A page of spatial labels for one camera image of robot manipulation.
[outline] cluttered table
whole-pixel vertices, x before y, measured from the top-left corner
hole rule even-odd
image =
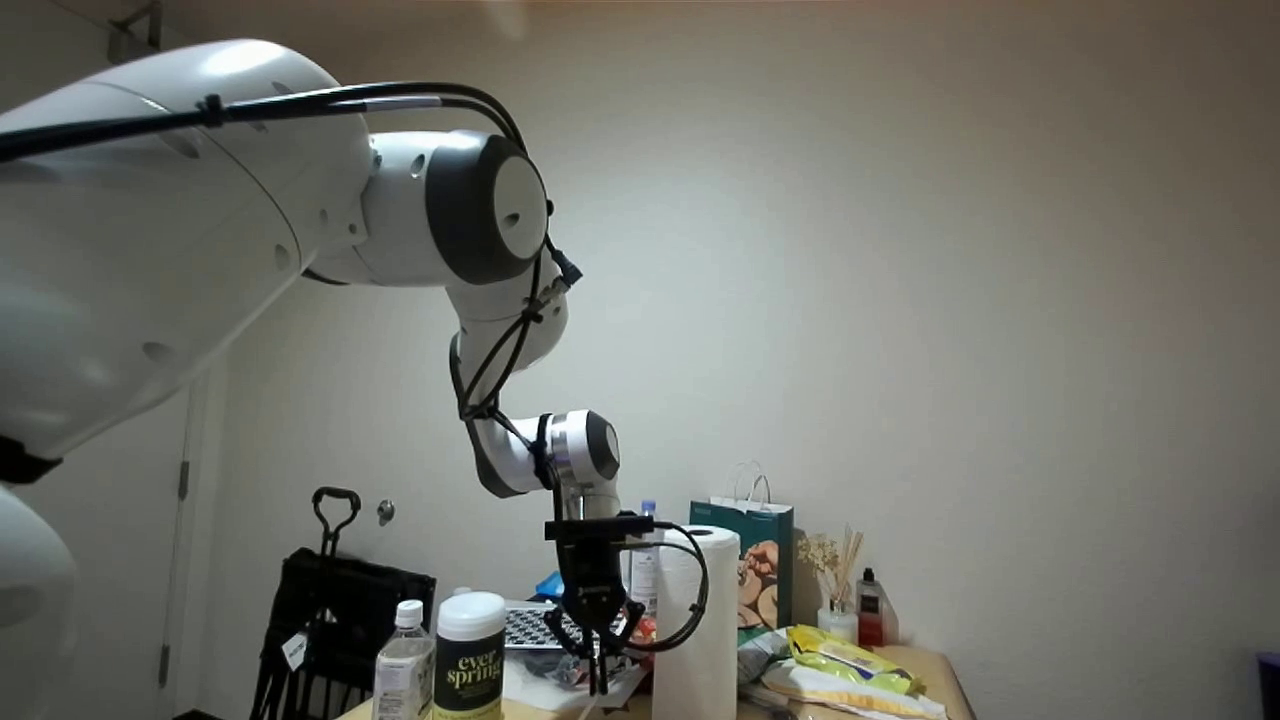
[[[971,708],[965,698],[965,688],[948,663],[948,654],[930,652],[930,646],[913,646],[913,643],[892,643],[892,646],[876,646],[885,658],[908,668],[925,691],[948,708],[948,720],[971,720]],[[572,711],[544,711],[544,708],[527,708],[513,696],[506,696],[506,720],[575,720],[581,708]],[[650,720],[654,702],[650,696],[631,696],[631,702],[623,711],[607,711],[607,720]],[[770,711],[741,702],[737,711],[741,720],[766,720]],[[339,720],[372,720],[367,702],[346,711]],[[849,720],[849,711],[830,711],[830,708],[806,708],[802,720]]]

